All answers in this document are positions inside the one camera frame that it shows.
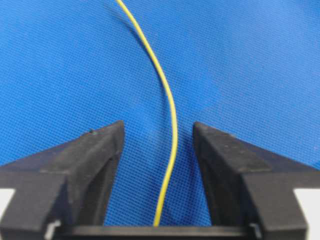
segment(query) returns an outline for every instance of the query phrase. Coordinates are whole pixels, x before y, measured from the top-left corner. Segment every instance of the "wire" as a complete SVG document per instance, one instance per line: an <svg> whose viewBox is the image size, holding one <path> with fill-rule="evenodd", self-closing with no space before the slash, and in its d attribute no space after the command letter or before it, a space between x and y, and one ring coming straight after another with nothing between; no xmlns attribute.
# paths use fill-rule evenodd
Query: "wire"
<svg viewBox="0 0 320 240"><path fill-rule="evenodd" d="M174 97L172 96L170 86L168 84L168 81L166 79L165 73L160 66L160 63L152 50L150 44L148 43L147 38L145 37L144 33L142 32L138 22L134 18L134 16L131 14L131 12L128 10L126 5L122 2L122 0L116 0L116 2L120 5L122 10L125 12L125 14L129 17L130 21L132 22L135 30L137 31L144 47L146 48L148 54L151 57L151 60L160 76L161 82L163 84L163 87L165 89L166 95L168 97L169 105L170 105L170 113L171 113L171 126L172 126L172 146L171 146L171 154L170 154L170 159L169 163L163 178L160 194L158 197L158 202L156 206L156 211L155 211L155 216L153 220L153 226L157 227L159 226L160 219L161 219L161 214L166 198L166 192L168 189L170 177L172 174L172 171L175 166L175 160L176 160L176 155L177 155L177 149L178 149L178 123L177 123L177 113L176 113L176 106L175 106L175 101Z"/></svg>

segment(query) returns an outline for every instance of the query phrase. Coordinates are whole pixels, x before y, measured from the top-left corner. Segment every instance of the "white label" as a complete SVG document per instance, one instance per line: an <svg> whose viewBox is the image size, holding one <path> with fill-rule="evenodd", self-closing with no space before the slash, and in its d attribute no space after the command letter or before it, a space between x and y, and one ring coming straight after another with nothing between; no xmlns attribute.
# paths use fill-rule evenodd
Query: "white label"
<svg viewBox="0 0 320 240"><path fill-rule="evenodd" d="M306 240L320 240L320 188L296 188L294 193L308 223Z"/></svg>
<svg viewBox="0 0 320 240"><path fill-rule="evenodd" d="M13 198L16 190L12 188L0 188L0 222Z"/></svg>

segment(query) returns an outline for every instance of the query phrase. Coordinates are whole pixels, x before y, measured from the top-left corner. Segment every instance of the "black plastic tool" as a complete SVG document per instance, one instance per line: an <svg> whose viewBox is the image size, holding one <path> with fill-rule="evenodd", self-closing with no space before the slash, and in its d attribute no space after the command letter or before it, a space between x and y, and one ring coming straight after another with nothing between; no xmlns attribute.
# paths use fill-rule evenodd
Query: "black plastic tool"
<svg viewBox="0 0 320 240"><path fill-rule="evenodd" d="M0 193L14 190L2 217L0 205L2 240L306 239L294 189L320 189L319 172L199 122L193 143L212 226L103 226L123 143L119 121L0 167Z"/></svg>

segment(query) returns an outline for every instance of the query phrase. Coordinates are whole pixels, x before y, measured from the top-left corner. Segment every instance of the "blue fabric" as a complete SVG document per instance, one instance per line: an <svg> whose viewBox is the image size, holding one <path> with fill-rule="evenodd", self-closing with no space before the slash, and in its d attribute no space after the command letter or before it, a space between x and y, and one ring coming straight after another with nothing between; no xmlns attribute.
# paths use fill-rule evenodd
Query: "blue fabric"
<svg viewBox="0 0 320 240"><path fill-rule="evenodd" d="M162 225L210 224L192 125L320 168L318 0L124 0L170 83ZM0 163L125 121L107 225L151 225L171 148L156 71L113 0L0 2Z"/></svg>

